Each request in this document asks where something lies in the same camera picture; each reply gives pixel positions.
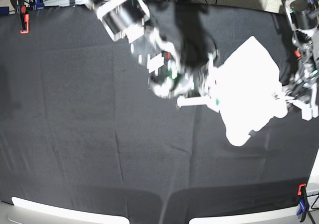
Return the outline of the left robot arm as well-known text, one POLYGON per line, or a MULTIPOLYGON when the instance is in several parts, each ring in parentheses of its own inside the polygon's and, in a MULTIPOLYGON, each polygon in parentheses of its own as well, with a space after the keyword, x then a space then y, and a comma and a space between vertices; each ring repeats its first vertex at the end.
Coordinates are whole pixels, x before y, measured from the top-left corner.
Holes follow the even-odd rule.
POLYGON ((316 109, 319 79, 319 0, 281 0, 298 67, 285 93, 300 109, 316 109))

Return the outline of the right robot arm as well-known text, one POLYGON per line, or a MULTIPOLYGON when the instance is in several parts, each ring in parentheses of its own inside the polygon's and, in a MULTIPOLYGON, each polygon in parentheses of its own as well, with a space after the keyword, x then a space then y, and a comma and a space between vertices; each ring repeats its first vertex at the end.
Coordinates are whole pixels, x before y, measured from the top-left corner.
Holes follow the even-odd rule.
POLYGON ((207 62, 195 67, 160 33, 143 0, 82 0, 93 11, 113 41, 126 39, 131 54, 146 67, 149 89, 162 99, 176 98, 180 107, 206 105, 219 112, 216 96, 219 51, 209 42, 207 62))

